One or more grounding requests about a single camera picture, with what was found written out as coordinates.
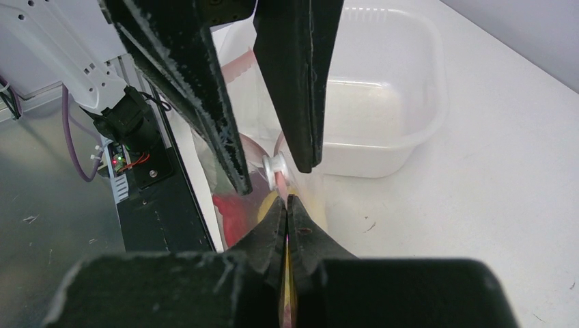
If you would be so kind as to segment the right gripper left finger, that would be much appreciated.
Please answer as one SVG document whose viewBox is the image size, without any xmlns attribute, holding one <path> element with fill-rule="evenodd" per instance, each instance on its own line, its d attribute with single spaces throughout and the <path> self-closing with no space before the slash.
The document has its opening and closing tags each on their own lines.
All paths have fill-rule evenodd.
<svg viewBox="0 0 579 328">
<path fill-rule="evenodd" d="M 235 260 L 232 327 L 282 327 L 287 211 L 273 199 L 263 219 L 227 254 Z"/>
</svg>

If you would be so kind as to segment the white plastic basket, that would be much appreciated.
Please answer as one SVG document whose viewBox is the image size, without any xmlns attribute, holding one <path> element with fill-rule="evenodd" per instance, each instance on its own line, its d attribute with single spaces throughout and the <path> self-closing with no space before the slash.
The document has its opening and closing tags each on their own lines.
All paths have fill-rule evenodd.
<svg viewBox="0 0 579 328">
<path fill-rule="evenodd" d="M 266 154 L 290 150 L 253 53 L 251 19 L 218 46 L 240 132 Z M 317 173 L 382 178 L 442 125 L 448 93 L 440 33 L 422 13 L 388 1 L 347 1 L 326 88 L 324 147 Z"/>
</svg>

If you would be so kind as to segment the clear pink zip bag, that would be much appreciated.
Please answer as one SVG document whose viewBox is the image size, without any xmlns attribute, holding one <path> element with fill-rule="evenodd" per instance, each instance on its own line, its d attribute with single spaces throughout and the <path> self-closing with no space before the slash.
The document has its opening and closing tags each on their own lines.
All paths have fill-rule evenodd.
<svg viewBox="0 0 579 328">
<path fill-rule="evenodd" d="M 240 133 L 240 139 L 253 188 L 248 195 L 237 194 L 229 184 L 225 172 L 209 154 L 206 147 L 199 146 L 197 149 L 201 165 L 208 180 L 211 200 L 213 195 L 240 196 L 248 216 L 249 231 L 246 233 L 248 234 L 263 219 L 274 198 L 283 199 L 287 211 L 288 197 L 291 194 L 297 195 L 310 217 L 326 232 L 324 200 L 322 197 L 317 196 L 317 190 L 322 181 L 320 176 L 302 176 L 294 168 L 290 155 L 285 156 L 280 152 L 275 155 L 269 155 L 266 154 L 263 147 L 242 133 Z M 202 258 L 195 273 L 197 277 L 203 280 L 205 290 L 212 292 L 212 298 L 204 304 L 204 308 L 213 311 L 216 316 L 207 318 L 207 325 L 209 327 L 232 327 L 231 291 L 236 265 L 235 260 L 227 254 L 227 251 L 234 245 L 231 247 L 226 246 L 221 214 L 213 202 L 212 205 L 224 254 L 213 254 Z M 285 296 L 282 327 L 293 327 L 287 240 L 286 232 Z"/>
</svg>

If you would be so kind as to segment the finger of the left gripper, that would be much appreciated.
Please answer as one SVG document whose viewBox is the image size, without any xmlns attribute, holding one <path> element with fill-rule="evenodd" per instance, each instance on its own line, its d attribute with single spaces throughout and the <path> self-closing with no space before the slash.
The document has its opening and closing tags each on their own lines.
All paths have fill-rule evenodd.
<svg viewBox="0 0 579 328">
<path fill-rule="evenodd" d="M 253 189 L 205 1 L 103 1 L 137 68 L 209 145 L 234 190 Z"/>
<path fill-rule="evenodd" d="M 342 1 L 258 1 L 253 51 L 298 171 L 322 161 L 326 88 Z"/>
</svg>

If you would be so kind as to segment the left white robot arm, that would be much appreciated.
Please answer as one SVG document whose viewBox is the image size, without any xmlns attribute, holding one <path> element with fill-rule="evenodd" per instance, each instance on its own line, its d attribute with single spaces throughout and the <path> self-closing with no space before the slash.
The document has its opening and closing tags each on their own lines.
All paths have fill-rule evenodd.
<svg viewBox="0 0 579 328">
<path fill-rule="evenodd" d="M 204 138 L 237 193 L 253 190 L 211 28 L 252 18 L 253 52 L 298 170 L 322 161 L 342 1 L 103 1 L 147 78 Z M 100 61 L 54 1 L 2 1 L 1 24 L 60 79 L 97 130 L 133 152 L 158 139 L 135 88 Z"/>
</svg>

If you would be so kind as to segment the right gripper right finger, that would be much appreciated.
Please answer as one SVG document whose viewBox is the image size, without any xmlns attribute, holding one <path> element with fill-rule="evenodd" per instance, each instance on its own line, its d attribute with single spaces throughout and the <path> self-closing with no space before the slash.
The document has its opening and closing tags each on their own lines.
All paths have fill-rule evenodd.
<svg viewBox="0 0 579 328">
<path fill-rule="evenodd" d="M 325 327 L 325 260 L 353 260 L 342 247 L 310 217 L 297 195 L 287 199 L 287 250 L 291 286 L 293 327 Z"/>
</svg>

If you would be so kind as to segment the red chili pepper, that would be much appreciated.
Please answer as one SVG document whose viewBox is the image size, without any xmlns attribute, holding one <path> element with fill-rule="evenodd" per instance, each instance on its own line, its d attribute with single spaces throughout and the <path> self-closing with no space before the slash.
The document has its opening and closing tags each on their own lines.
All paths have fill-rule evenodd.
<svg viewBox="0 0 579 328">
<path fill-rule="evenodd" d="M 249 231 L 244 203 L 237 195 L 213 195 L 212 201 L 222 217 L 226 246 L 231 247 Z"/>
</svg>

